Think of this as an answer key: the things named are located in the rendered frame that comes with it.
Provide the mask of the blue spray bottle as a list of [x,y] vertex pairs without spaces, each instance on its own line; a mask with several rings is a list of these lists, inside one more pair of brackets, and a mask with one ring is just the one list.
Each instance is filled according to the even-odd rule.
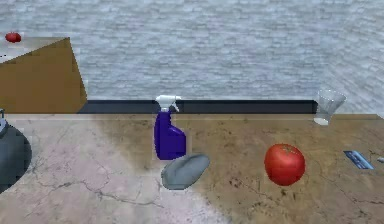
[[173,160],[186,154],[186,135],[171,122],[170,107],[179,108],[176,95],[159,95],[155,101],[160,106],[154,126],[154,144],[157,157],[160,160]]

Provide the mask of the large red tomato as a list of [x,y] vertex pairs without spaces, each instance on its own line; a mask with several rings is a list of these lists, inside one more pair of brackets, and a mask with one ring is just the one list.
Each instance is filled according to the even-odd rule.
[[304,175],[306,162],[297,147],[280,143],[272,145],[267,150],[264,166],[272,182],[279,186],[290,186]]

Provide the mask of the clear drinking glass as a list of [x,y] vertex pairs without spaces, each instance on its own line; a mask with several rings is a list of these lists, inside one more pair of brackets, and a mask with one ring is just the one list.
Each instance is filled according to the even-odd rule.
[[321,126],[328,126],[333,114],[345,101],[346,96],[340,92],[326,89],[319,90],[314,122]]

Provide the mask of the brown cupboard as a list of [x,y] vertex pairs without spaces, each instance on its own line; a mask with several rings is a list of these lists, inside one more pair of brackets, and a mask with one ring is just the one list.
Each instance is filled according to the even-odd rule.
[[7,113],[72,114],[86,102],[68,37],[0,41],[0,108]]

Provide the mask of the blue card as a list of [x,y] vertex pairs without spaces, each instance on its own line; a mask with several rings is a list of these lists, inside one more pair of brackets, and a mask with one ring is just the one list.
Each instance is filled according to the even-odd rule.
[[352,163],[359,169],[373,170],[372,164],[358,151],[345,151],[344,154],[352,161]]

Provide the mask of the small red tomato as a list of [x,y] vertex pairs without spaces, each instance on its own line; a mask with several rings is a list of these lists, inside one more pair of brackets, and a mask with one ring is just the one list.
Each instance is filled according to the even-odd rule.
[[17,43],[21,41],[21,35],[19,33],[10,32],[5,35],[5,39],[11,43]]

